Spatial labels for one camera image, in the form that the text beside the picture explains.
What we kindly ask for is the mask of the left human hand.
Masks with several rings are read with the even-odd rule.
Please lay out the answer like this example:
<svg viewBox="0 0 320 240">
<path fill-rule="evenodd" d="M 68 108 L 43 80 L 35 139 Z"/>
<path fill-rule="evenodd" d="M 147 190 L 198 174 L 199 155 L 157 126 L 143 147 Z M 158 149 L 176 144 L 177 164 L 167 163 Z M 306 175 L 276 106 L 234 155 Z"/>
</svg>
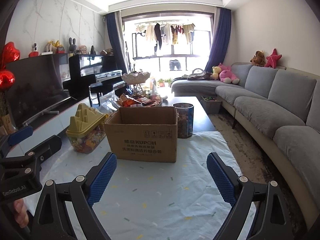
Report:
<svg viewBox="0 0 320 240">
<path fill-rule="evenodd" d="M 29 223 L 29 216 L 23 199 L 14 201 L 13 207 L 16 222 L 18 223 L 20 228 L 25 228 Z"/>
</svg>

